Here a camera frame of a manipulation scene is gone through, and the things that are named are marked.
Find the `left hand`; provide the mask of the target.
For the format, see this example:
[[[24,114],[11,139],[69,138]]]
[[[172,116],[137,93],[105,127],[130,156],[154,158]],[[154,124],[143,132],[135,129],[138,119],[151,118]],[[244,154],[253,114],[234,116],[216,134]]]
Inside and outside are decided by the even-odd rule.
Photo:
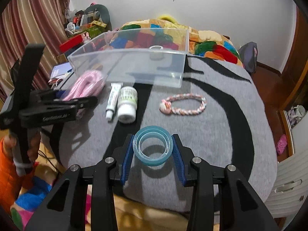
[[[38,158],[40,142],[41,134],[37,129],[30,130],[25,136],[7,134],[1,145],[1,170],[11,172],[15,169],[19,176],[28,173]]]

